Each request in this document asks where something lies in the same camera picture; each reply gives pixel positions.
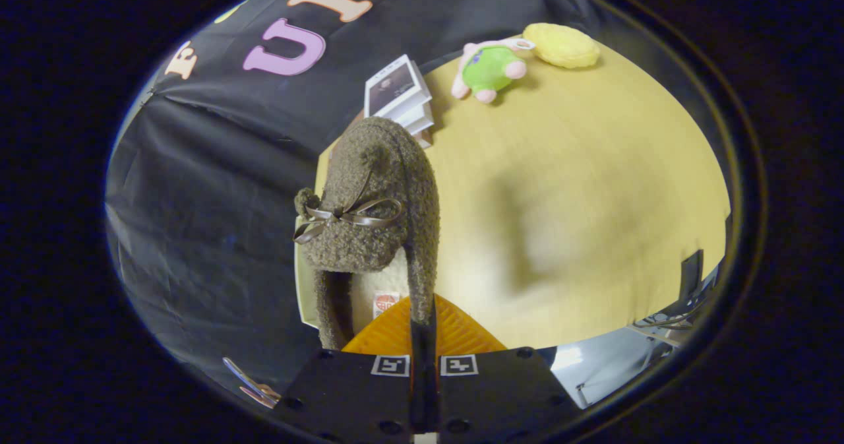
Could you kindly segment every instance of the book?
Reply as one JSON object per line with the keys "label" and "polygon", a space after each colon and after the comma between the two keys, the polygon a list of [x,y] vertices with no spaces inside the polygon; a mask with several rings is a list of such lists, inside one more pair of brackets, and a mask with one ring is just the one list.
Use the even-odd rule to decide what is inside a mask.
{"label": "book", "polygon": [[397,121],[407,111],[431,101],[431,92],[416,63],[403,54],[365,83],[364,117]]}
{"label": "book", "polygon": [[400,123],[404,129],[411,135],[416,135],[434,125],[434,116],[431,113],[431,105],[428,102],[419,104],[410,108],[407,113],[404,113],[395,122]]}

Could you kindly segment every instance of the yellow table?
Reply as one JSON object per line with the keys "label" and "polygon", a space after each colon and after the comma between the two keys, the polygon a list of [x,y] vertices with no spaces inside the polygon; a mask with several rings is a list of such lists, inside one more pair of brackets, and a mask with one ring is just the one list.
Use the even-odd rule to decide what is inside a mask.
{"label": "yellow table", "polygon": [[[727,188],[684,108],[629,60],[562,69],[530,52],[491,105],[426,75],[440,192],[437,293],[509,348],[607,333],[677,300],[680,263],[723,258]],[[322,193],[328,152],[316,173]]]}

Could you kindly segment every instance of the green plush toy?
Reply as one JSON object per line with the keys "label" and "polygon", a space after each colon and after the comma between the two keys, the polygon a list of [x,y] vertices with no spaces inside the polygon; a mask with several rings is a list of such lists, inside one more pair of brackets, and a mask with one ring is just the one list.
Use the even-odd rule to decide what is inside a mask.
{"label": "green plush toy", "polygon": [[524,60],[513,52],[531,48],[533,44],[522,38],[466,44],[452,95],[463,98],[472,90],[477,100],[489,104],[498,90],[524,77],[528,71]]}

